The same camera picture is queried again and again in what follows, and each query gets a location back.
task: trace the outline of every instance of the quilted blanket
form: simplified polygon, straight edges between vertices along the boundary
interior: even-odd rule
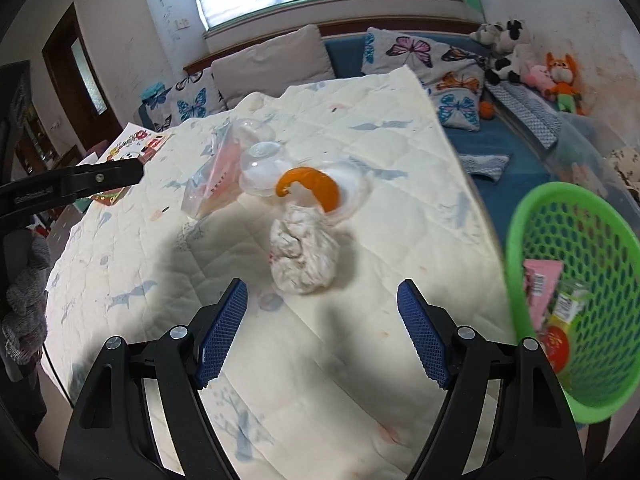
[[[274,288],[277,203],[241,194],[200,221],[180,211],[187,179],[230,118],[268,122],[296,159],[348,156],[367,173],[365,201],[334,228],[340,261],[327,290]],[[278,99],[251,94],[171,133],[139,185],[113,206],[91,205],[52,270],[47,349],[66,389],[78,395],[111,335],[158,338],[238,277],[247,313],[221,376],[200,395],[241,478],[404,478],[444,392],[399,317],[398,284],[413,279],[488,339],[514,339],[490,222],[418,80],[404,67],[291,87]],[[157,385],[147,386],[164,464],[180,471]],[[482,462],[494,411],[488,396],[467,468]]]

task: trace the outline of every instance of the green plastic basket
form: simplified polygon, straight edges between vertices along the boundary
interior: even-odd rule
[[[526,258],[562,260],[562,277],[588,283],[587,307],[572,324],[570,359],[558,374],[576,422],[610,417],[640,383],[640,245],[603,199],[551,182],[518,205],[506,245],[506,281],[518,338],[535,337],[522,290]]]

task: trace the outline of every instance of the pink plush toy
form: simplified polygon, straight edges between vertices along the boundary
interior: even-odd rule
[[[536,88],[546,99],[550,101],[556,100],[556,96],[548,92],[556,83],[551,78],[551,74],[546,66],[530,65],[529,73],[522,78],[522,82],[531,88]]]

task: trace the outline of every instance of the green pants of plush toy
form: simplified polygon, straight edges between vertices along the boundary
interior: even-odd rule
[[[561,112],[576,113],[574,96],[569,94],[558,94],[558,110]]]

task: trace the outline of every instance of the door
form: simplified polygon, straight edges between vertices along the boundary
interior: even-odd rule
[[[84,47],[74,4],[42,49],[60,104],[86,150],[122,131]]]

